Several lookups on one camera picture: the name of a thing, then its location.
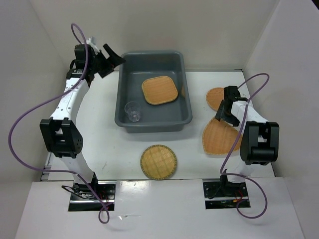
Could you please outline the fan-shaped woven bamboo tray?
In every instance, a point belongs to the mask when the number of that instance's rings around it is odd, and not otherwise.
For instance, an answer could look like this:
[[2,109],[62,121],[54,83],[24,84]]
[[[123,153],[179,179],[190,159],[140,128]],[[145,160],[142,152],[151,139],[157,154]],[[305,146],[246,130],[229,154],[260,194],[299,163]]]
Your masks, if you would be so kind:
[[202,146],[206,154],[225,155],[238,136],[239,131],[224,121],[212,118],[202,134]]

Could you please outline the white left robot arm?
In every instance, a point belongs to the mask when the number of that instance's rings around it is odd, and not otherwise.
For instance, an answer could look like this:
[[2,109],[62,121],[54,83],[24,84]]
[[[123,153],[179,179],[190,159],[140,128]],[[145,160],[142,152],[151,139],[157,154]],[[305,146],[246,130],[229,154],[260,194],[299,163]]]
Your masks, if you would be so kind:
[[108,44],[103,47],[109,55],[108,58],[97,48],[94,37],[75,46],[75,59],[70,63],[66,75],[64,96],[50,118],[40,122],[47,150],[60,158],[69,171],[74,172],[73,192],[82,193],[88,199],[96,198],[100,187],[96,174],[89,168],[82,154],[84,141],[76,127],[76,117],[95,74],[104,78],[125,62]]

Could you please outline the square woven bamboo tray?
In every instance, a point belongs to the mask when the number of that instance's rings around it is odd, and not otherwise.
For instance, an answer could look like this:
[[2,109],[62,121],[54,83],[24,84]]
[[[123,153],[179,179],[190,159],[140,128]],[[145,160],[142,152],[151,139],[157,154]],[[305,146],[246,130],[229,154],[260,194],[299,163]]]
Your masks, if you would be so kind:
[[173,79],[169,76],[159,76],[143,81],[142,91],[147,103],[161,105],[174,101],[178,90]]

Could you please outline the round yellow bamboo tray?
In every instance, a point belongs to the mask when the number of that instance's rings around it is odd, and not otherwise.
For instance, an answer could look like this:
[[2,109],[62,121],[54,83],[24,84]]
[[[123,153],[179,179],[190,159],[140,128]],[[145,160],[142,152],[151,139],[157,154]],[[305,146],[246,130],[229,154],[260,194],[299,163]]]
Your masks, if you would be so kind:
[[177,157],[165,145],[152,145],[142,153],[140,167],[147,178],[158,181],[166,180],[176,171]]

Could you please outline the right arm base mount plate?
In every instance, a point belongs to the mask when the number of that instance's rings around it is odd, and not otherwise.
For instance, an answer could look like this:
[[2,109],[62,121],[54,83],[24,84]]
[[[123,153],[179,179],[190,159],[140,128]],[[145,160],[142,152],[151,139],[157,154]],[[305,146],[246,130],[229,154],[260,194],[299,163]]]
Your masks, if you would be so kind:
[[220,181],[203,181],[205,209],[250,208],[248,191],[245,183],[235,186],[221,186]]

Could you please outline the clear plastic cup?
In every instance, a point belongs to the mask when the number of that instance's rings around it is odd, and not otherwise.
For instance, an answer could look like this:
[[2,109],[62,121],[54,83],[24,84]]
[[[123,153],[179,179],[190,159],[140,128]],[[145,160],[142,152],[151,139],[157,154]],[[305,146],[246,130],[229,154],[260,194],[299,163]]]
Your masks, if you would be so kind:
[[124,109],[130,121],[138,122],[141,119],[141,106],[138,102],[128,102]]

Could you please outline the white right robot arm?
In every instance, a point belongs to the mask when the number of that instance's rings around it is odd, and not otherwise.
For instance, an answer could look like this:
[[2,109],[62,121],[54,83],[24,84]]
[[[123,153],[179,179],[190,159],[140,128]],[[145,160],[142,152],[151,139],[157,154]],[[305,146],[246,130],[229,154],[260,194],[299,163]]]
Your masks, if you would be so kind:
[[222,170],[215,195],[230,197],[242,189],[258,165],[266,166],[277,160],[280,127],[257,113],[249,100],[241,96],[238,87],[228,86],[223,91],[216,119],[227,126],[240,127],[234,142],[240,146],[240,161],[234,172]]

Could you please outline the round orange woven tray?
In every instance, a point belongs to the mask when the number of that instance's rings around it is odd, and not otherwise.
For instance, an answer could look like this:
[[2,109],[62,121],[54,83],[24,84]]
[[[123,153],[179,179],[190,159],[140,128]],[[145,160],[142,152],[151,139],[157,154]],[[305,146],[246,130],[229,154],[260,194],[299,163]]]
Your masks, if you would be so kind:
[[206,101],[208,105],[214,111],[218,111],[219,106],[223,99],[224,99],[224,88],[222,87],[210,89],[206,94]]

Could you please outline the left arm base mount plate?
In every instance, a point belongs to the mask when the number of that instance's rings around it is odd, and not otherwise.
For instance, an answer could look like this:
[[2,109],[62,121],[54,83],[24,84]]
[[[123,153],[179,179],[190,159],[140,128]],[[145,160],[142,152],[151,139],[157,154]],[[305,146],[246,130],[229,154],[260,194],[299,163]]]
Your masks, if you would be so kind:
[[[63,185],[62,188],[70,193],[69,212],[99,211],[102,205],[97,197],[86,187],[86,185],[73,184]],[[94,188],[95,192],[104,204],[107,204],[109,211],[115,208],[115,181],[99,181]]]

